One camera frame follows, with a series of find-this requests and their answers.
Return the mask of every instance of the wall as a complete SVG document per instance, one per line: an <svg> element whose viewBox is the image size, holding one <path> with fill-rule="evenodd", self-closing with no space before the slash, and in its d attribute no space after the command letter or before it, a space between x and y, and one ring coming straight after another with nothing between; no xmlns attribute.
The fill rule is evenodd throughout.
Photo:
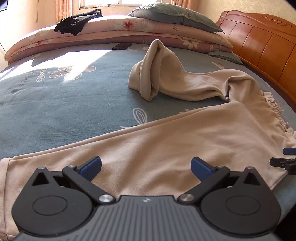
<svg viewBox="0 0 296 241"><path fill-rule="evenodd" d="M7 10L0 12L0 42L5 50L24 35L56 24L55 0L39 0L38 8L37 3L38 0L9 0ZM0 71L3 66L7 66L7 62L0 46Z"/></svg>
<svg viewBox="0 0 296 241"><path fill-rule="evenodd" d="M285 0L199 0L198 12L216 22L223 11L268 13L296 24L296 10Z"/></svg>

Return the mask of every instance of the window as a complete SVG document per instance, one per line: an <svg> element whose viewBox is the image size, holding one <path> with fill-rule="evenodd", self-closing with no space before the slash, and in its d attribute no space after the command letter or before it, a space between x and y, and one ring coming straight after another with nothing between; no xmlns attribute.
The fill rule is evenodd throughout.
<svg viewBox="0 0 296 241"><path fill-rule="evenodd" d="M161 2L161 0L80 0L80 8L109 7L109 6L141 6L150 3Z"/></svg>

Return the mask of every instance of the floral comforter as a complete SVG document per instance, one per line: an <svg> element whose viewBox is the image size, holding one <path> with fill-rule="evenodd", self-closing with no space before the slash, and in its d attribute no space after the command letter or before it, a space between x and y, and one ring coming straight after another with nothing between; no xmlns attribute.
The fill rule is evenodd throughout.
<svg viewBox="0 0 296 241"><path fill-rule="evenodd" d="M9 63L53 49L86 45L131 42L150 44L160 39L167 47L196 52L231 52L231 43L222 36L179 24L161 23L129 16L106 16L90 20L77 35L54 32L54 26L26 35L6 53Z"/></svg>

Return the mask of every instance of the carved decoration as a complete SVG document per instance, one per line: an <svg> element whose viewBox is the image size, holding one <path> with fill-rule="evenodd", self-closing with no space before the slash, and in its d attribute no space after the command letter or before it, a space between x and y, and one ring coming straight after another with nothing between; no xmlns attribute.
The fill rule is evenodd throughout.
<svg viewBox="0 0 296 241"><path fill-rule="evenodd" d="M291 28L292 27L291 24L288 24L286 22L283 22L282 20L277 19L277 18L269 17L268 15L265 16L265 19L271 21L272 23L279 24L281 26L285 26L285 27L288 27L288 28Z"/></svg>

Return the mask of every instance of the green pillow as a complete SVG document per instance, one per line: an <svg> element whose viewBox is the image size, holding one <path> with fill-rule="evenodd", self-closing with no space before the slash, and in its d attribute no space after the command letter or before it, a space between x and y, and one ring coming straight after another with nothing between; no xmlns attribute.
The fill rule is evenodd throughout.
<svg viewBox="0 0 296 241"><path fill-rule="evenodd" d="M223 30L208 17L192 11L188 8L180 7L169 3L152 3L137 7L130 17L146 18L163 23L176 23L201 30L216 33Z"/></svg>
<svg viewBox="0 0 296 241"><path fill-rule="evenodd" d="M244 63L241 61L239 56L236 55L235 53L224 52L224 51L214 51L214 52L209 52L207 54L209 56L213 56L216 58L222 58L222 59L228 60L228 61L236 63L236 64L244 65Z"/></svg>

